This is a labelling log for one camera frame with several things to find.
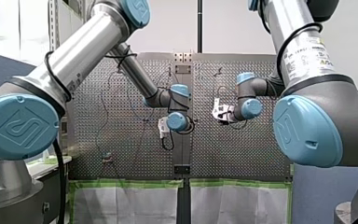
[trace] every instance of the green tape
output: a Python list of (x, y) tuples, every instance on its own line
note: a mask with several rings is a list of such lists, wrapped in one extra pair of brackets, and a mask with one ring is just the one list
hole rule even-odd
[(238, 186), (265, 189), (289, 189), (289, 186), (291, 185), (292, 184), (290, 182), (262, 182), (235, 179), (190, 179), (190, 187)]
[(293, 200), (293, 185), (290, 184), (287, 192), (287, 222), (292, 224), (292, 200)]
[(264, 189), (287, 189), (287, 222), (292, 224), (292, 182), (262, 182), (252, 180), (236, 179), (190, 179), (190, 187), (223, 187), (237, 186), (247, 188), (264, 188)]
[(71, 211), (70, 211), (71, 224), (74, 224), (74, 219), (75, 219), (75, 192), (76, 192), (76, 186), (69, 184), (69, 206), (71, 207)]
[[(70, 157), (64, 156), (62, 157), (64, 160), (68, 159)], [(36, 163), (40, 163), (40, 164), (46, 164), (46, 165), (54, 165), (54, 164), (58, 164), (57, 162), (57, 158), (53, 157), (53, 158), (46, 158), (44, 161), (39, 160), (34, 160), (34, 161), (30, 161), (27, 162), (27, 165), (32, 165), (32, 164), (36, 164)]]
[(76, 189), (123, 188), (123, 189), (177, 189), (183, 187), (182, 180), (71, 180), (70, 186)]

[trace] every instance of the pegboard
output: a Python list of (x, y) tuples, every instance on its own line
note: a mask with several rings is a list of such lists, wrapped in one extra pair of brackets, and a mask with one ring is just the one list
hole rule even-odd
[[(159, 87), (167, 88), (172, 83), (172, 61), (141, 63)], [(74, 96), (68, 122), (72, 179), (172, 178), (172, 152), (161, 147), (157, 128), (167, 109), (144, 106), (113, 59), (103, 59)], [(107, 153), (113, 162), (103, 164)]]
[[(172, 69), (179, 64), (173, 54), (144, 53), (138, 59), (159, 87), (171, 86)], [(261, 97), (263, 114), (243, 129), (243, 123), (221, 126), (212, 116), (219, 86), (226, 86), (220, 91), (221, 104), (236, 104), (237, 74), (254, 71), (266, 77), (274, 67), (274, 57), (194, 54), (188, 60), (192, 64), (191, 114), (197, 125), (187, 138), (190, 143), (181, 143), (175, 150), (191, 152), (190, 177), (287, 181), (290, 161), (280, 152), (273, 135), (273, 100)], [(92, 71), (69, 108), (68, 143), (74, 157), (70, 178), (175, 177), (172, 157), (178, 153), (161, 147), (157, 128), (167, 109), (145, 107), (142, 96), (117, 71), (113, 60), (104, 59)], [(107, 153), (113, 162), (103, 165), (102, 155)]]
[(191, 151), (193, 177), (290, 179), (290, 161), (279, 150), (273, 133), (275, 100), (258, 97), (263, 113), (247, 123), (222, 126), (211, 114), (219, 87), (220, 104), (235, 105), (237, 74), (252, 71), (257, 77), (267, 77), (274, 69), (274, 61), (274, 56), (266, 55), (198, 54), (193, 57), (193, 113), (198, 121)]

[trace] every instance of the robotic arm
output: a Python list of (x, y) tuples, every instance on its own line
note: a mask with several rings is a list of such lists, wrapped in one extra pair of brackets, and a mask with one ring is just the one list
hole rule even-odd
[(57, 136), (59, 119), (71, 94), (110, 52), (123, 57), (121, 66), (150, 107), (168, 107), (170, 130), (190, 129), (188, 89), (161, 90), (125, 44), (150, 14), (145, 0), (99, 0), (90, 19), (27, 77), (13, 77), (0, 87), (0, 160), (23, 160), (48, 148)]
[(237, 77), (237, 105), (219, 105), (213, 117), (225, 124), (262, 112), (257, 96), (281, 96), (273, 114), (282, 152), (292, 161), (318, 167), (358, 166), (358, 90), (337, 73), (320, 32), (338, 0), (250, 0), (270, 32), (277, 70), (267, 79)]
[(220, 105), (219, 97), (214, 98), (212, 114), (222, 124), (227, 125), (258, 117), (262, 113), (263, 105), (256, 96), (281, 95), (284, 86), (276, 78), (276, 73), (268, 78), (260, 78), (254, 73), (246, 72), (237, 76), (236, 90), (238, 99), (236, 105)]
[(122, 60), (116, 57), (116, 61), (121, 64), (132, 83), (143, 95), (146, 106), (152, 108), (168, 107), (170, 115), (158, 122), (160, 138), (168, 137), (170, 131), (187, 132), (193, 128), (194, 124), (187, 115), (190, 99), (187, 86), (174, 84), (168, 90), (158, 88), (126, 43), (114, 47), (110, 53), (116, 56), (130, 55)]

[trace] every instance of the logo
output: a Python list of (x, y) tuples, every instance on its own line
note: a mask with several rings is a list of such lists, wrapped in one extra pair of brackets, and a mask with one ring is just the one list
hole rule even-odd
[(136, 8), (140, 14), (140, 16), (142, 18), (144, 18), (146, 16), (146, 14), (148, 13), (148, 9), (147, 9), (147, 3), (143, 0), (139, 0), (139, 1), (133, 1), (132, 5), (134, 6), (134, 8)]
[(0, 135), (20, 147), (30, 148), (47, 129), (48, 122), (25, 107), (0, 126)]
[(278, 134), (285, 145), (298, 140), (295, 125), (288, 114), (283, 114), (277, 121)]

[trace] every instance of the blue joint cap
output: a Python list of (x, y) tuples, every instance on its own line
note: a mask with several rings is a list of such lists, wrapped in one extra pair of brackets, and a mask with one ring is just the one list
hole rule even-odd
[(150, 9), (147, 0), (120, 0), (120, 3), (136, 28), (142, 29), (150, 22)]
[(273, 119), (275, 138), (290, 160), (323, 168), (340, 163), (343, 149), (337, 127), (312, 100), (286, 96), (276, 104)]
[(190, 93), (188, 92), (188, 86), (187, 85), (182, 85), (182, 84), (171, 85), (171, 91), (176, 93), (176, 94), (185, 96), (187, 98), (190, 97)]
[(257, 11), (258, 0), (248, 0), (248, 8), (251, 11)]
[(255, 78), (255, 74), (251, 72), (241, 73), (237, 75), (237, 85), (240, 85), (242, 82), (248, 81), (252, 78)]
[(142, 98), (142, 102), (144, 103), (145, 106), (151, 107), (151, 106), (147, 103), (146, 98), (143, 97), (143, 98)]
[(45, 100), (27, 94), (0, 97), (0, 160), (31, 158), (57, 137), (59, 118)]
[(187, 128), (187, 118), (179, 112), (173, 112), (168, 116), (167, 125), (174, 132), (184, 131)]
[(257, 99), (245, 101), (241, 107), (241, 114), (245, 119), (254, 119), (261, 114), (263, 105)]

